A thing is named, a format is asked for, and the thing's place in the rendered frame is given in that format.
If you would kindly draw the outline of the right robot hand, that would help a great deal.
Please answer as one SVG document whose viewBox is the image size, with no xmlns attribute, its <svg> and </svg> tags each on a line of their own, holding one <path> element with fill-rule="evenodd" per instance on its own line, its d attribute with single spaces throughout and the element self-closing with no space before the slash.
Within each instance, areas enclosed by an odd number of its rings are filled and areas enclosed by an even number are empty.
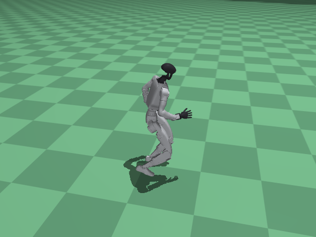
<svg viewBox="0 0 316 237">
<path fill-rule="evenodd" d="M 187 112 L 186 112 L 186 110 L 187 110 L 187 108 L 182 113 L 178 113 L 180 115 L 180 119 L 181 118 L 183 118 L 183 119 L 192 118 L 192 117 L 188 117 L 188 116 L 192 116 L 192 115 L 188 115 L 188 114 L 192 113 L 192 112 L 190 112 L 191 110 L 189 110 Z M 188 112 L 190 112 L 190 113 L 188 113 Z M 178 115 L 178 114 L 176 114 L 176 115 Z M 179 120 L 179 119 L 177 119 L 177 120 Z"/>
</svg>

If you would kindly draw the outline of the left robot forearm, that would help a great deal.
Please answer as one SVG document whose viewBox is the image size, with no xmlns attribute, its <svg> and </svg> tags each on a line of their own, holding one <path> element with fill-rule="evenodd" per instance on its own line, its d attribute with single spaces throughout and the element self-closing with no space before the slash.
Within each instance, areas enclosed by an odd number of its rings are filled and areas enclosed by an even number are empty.
<svg viewBox="0 0 316 237">
<path fill-rule="evenodd" d="M 147 96 L 148 96 L 148 93 L 147 93 L 147 94 L 144 94 L 144 93 L 142 93 L 142 95 L 143 95 L 143 98 L 144 98 L 144 102 L 146 103 L 146 101 L 147 101 Z"/>
</svg>

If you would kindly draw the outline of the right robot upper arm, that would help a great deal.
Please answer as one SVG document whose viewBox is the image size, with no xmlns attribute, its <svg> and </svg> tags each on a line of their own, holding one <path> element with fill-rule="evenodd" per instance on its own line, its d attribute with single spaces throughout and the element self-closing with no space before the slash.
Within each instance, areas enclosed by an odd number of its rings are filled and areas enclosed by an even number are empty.
<svg viewBox="0 0 316 237">
<path fill-rule="evenodd" d="M 162 87 L 159 92 L 159 95 L 160 95 L 160 101 L 159 101 L 158 115 L 162 117 L 161 112 L 165 110 L 164 108 L 166 106 L 167 99 L 169 97 L 168 89 L 166 87 Z"/>
</svg>

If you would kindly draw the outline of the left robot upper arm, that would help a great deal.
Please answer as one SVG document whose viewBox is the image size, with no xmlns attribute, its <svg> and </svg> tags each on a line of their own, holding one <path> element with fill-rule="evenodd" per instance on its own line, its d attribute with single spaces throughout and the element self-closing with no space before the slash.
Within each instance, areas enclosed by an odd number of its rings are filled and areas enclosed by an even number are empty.
<svg viewBox="0 0 316 237">
<path fill-rule="evenodd" d="M 155 79 L 155 78 L 157 78 L 158 76 L 153 76 L 153 78 L 149 81 L 149 82 L 147 82 L 143 87 L 142 87 L 142 92 L 144 93 L 144 94 L 147 94 L 148 92 L 149 92 L 149 88 L 151 87 L 151 85 L 152 85 L 152 82 L 153 82 L 153 80 Z"/>
</svg>

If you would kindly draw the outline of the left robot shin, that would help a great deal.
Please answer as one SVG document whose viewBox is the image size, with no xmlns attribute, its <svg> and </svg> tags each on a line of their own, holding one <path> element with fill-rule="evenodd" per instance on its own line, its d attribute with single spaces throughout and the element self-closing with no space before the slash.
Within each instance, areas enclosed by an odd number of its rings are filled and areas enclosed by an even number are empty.
<svg viewBox="0 0 316 237">
<path fill-rule="evenodd" d="M 173 144 L 174 142 L 172 142 L 171 144 Z M 158 155 L 159 153 L 163 152 L 163 150 L 165 149 L 165 147 L 159 143 L 157 146 L 156 146 L 156 149 L 150 154 L 150 158 Z"/>
</svg>

